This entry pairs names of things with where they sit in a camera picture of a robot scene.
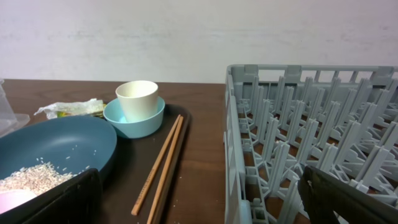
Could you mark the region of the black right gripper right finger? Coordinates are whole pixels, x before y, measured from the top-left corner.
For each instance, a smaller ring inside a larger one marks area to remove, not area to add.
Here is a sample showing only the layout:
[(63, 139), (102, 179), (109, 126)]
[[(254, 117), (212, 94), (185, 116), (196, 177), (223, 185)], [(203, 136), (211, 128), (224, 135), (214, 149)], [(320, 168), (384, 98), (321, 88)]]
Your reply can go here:
[(304, 210), (312, 223), (397, 224), (397, 209), (366, 195), (312, 166), (304, 168), (298, 182)]

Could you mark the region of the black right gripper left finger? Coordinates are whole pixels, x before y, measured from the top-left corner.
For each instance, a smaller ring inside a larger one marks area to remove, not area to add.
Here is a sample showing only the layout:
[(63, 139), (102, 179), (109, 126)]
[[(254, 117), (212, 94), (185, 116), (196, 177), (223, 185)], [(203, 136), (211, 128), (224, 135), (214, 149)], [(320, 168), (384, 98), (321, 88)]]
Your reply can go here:
[(100, 173), (91, 168), (46, 193), (1, 214), (7, 223), (94, 223), (101, 210)]

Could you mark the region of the dark blue plate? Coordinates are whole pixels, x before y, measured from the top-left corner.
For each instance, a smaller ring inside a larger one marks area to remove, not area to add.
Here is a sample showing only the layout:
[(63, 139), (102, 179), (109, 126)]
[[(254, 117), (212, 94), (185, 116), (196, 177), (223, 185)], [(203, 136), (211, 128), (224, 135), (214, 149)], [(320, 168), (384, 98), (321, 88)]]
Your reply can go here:
[(101, 180), (114, 162), (117, 135), (105, 120), (90, 116), (56, 118), (24, 127), (1, 138), (1, 158), (18, 154), (66, 154), (77, 150), (99, 169)]

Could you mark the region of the pink cup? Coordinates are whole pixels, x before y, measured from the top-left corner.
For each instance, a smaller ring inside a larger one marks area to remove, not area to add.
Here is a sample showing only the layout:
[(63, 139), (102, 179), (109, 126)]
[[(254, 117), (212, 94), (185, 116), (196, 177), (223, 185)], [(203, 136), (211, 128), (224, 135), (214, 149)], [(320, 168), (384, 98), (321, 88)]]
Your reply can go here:
[(16, 208), (23, 203), (32, 200), (36, 196), (37, 195), (30, 190), (24, 189), (1, 191), (0, 214)]

